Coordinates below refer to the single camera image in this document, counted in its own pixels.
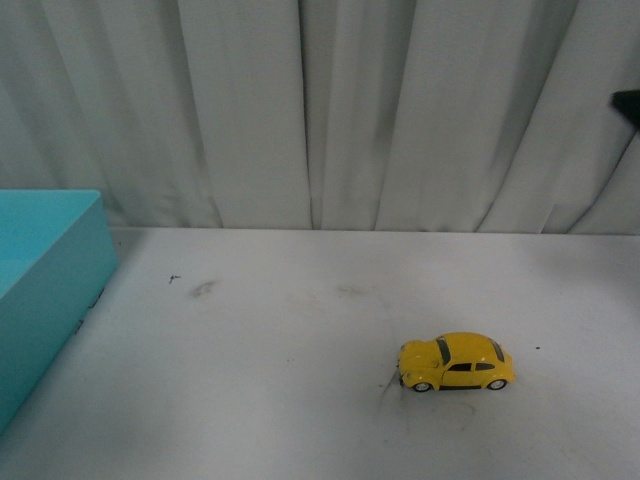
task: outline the car hood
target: car hood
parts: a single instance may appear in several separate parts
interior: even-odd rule
[[[440,350],[435,341],[413,340],[403,345],[398,361],[401,369],[435,368],[440,363]]]

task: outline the white table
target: white table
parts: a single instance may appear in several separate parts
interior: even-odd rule
[[[640,477],[639,237],[113,236],[2,479]],[[402,389],[401,344],[448,331],[498,340],[516,383]]]

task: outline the toy car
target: toy car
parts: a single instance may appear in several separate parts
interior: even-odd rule
[[[500,390],[516,378],[513,360],[500,345],[468,332],[405,343],[398,369],[400,383],[416,392],[485,387]]]

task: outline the turquoise box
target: turquoise box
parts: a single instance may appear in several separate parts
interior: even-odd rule
[[[116,264],[99,192],[0,190],[0,432]]]

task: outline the curtain fold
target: curtain fold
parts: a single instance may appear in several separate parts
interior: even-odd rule
[[[640,233],[637,0],[0,2],[0,188],[113,225]]]

